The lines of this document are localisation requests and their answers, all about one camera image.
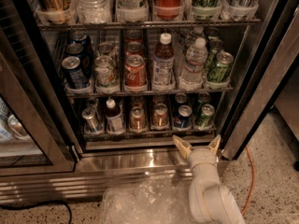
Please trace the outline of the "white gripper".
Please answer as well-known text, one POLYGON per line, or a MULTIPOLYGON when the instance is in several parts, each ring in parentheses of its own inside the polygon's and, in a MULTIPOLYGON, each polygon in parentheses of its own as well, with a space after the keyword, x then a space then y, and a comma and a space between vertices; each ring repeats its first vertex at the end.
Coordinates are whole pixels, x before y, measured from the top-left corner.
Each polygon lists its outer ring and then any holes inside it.
POLYGON ((221 143, 221 136, 218 134, 208 145, 207 148, 197 148, 192 151, 192 145, 183 140, 182 138, 174 135, 173 142, 179 150, 183 159, 187 159, 187 162, 191 169, 198 164, 216 164, 217 163, 217 151, 221 143))

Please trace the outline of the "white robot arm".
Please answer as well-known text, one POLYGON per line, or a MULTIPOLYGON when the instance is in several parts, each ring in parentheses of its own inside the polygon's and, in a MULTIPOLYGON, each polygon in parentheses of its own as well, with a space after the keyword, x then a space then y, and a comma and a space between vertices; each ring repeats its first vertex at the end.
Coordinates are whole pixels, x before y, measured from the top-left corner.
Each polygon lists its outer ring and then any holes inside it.
POLYGON ((192 173, 189 206, 194 220, 198 224, 246 224, 233 193, 220 180, 217 150, 221 136, 196 149, 176 135, 173 141, 192 173))

